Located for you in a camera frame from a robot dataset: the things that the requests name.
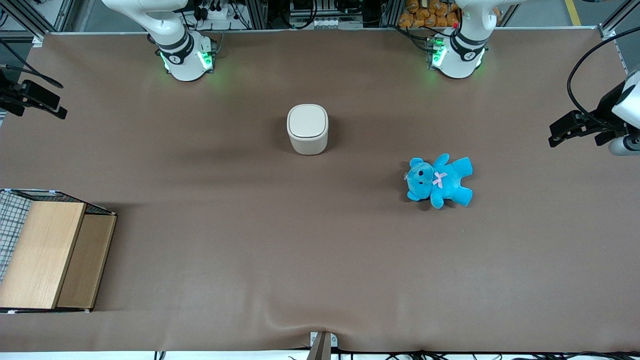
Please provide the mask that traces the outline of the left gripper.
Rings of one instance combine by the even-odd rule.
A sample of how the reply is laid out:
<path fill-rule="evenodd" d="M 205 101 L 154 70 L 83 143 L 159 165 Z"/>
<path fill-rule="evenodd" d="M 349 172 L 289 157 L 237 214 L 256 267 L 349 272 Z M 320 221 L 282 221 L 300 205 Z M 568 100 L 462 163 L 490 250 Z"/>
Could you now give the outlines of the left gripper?
<path fill-rule="evenodd" d="M 622 124 L 640 129 L 640 71 L 633 70 L 627 74 L 624 82 L 602 96 L 598 104 L 598 112 L 607 123 L 614 126 Z M 555 148 L 562 142 L 576 137 L 585 137 L 598 133 L 594 137 L 597 146 L 603 146 L 619 137 L 628 134 L 622 129 L 608 129 L 596 120 L 585 116 L 580 111 L 569 111 L 549 125 L 548 144 Z"/>

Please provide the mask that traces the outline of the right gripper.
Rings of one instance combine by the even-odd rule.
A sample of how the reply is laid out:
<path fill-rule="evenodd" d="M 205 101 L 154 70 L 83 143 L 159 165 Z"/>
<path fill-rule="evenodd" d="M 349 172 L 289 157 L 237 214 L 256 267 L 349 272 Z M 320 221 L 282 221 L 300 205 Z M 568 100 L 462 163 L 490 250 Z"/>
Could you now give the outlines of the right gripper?
<path fill-rule="evenodd" d="M 22 117 L 25 108 L 39 109 L 64 120 L 67 109 L 60 104 L 61 98 L 32 80 L 18 84 L 0 71 L 0 107 L 14 116 Z"/>

